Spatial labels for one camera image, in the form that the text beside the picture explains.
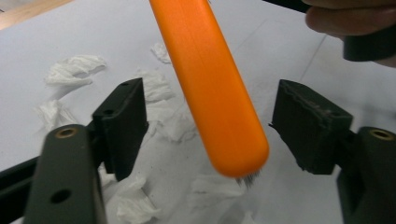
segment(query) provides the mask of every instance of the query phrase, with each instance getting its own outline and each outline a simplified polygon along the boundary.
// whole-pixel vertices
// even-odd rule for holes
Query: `table surface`
[[[175,144],[154,135],[141,149],[130,178],[105,191],[109,223],[117,220],[120,186],[136,174],[163,210],[155,223],[218,223],[236,206],[253,212],[257,223],[342,223],[335,185],[338,171],[313,176],[296,165],[278,134],[268,127],[277,82],[301,82],[354,116],[352,131],[374,126],[396,133],[396,70],[342,59],[342,42],[309,30],[304,14],[259,0],[211,0],[256,111],[267,133],[271,155],[253,188],[243,197],[191,211],[186,197],[191,181],[214,172],[199,136]],[[37,156],[46,132],[33,108],[56,89],[43,78],[59,60],[79,54],[103,57],[107,69],[93,83],[61,99],[81,124],[136,69],[158,70],[183,95],[172,65],[157,61],[149,48],[162,42],[147,0],[79,0],[0,31],[0,170]]]

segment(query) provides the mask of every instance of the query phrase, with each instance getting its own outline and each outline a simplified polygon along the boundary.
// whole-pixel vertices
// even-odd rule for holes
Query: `orange object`
[[[268,143],[207,0],[150,0],[181,88],[219,173],[259,171]]]

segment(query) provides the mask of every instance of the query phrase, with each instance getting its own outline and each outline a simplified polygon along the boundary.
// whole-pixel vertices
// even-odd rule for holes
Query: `black handle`
[[[396,54],[396,25],[370,35],[347,36],[344,58],[352,62],[376,61]]]

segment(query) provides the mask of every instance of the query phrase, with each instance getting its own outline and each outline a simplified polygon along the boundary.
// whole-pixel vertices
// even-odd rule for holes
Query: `white tabletop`
[[[147,177],[145,192],[163,210],[155,223],[218,223],[232,206],[252,211],[257,223],[342,223],[338,171],[331,176],[301,171],[267,125],[277,82],[299,81],[334,101],[354,115],[352,131],[375,126],[396,133],[396,70],[343,60],[342,42],[309,30],[304,14],[259,0],[211,0],[211,6],[267,133],[270,159],[245,196],[192,212],[185,206],[191,181],[211,170],[201,140],[174,144],[155,135],[124,183],[137,173]],[[137,68],[165,74],[181,102],[172,66],[149,51],[156,42],[162,37],[147,0],[74,1],[0,31],[0,170],[39,154],[46,132],[33,108],[53,98],[56,90],[43,78],[59,60],[91,54],[107,62],[91,85],[61,100],[81,124],[88,124],[93,110]],[[121,223],[111,189],[105,195],[109,223]]]

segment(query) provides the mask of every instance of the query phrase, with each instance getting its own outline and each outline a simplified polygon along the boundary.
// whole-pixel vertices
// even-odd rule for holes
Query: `wooden floor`
[[[73,0],[35,0],[32,3],[0,13],[0,30],[60,7]]]

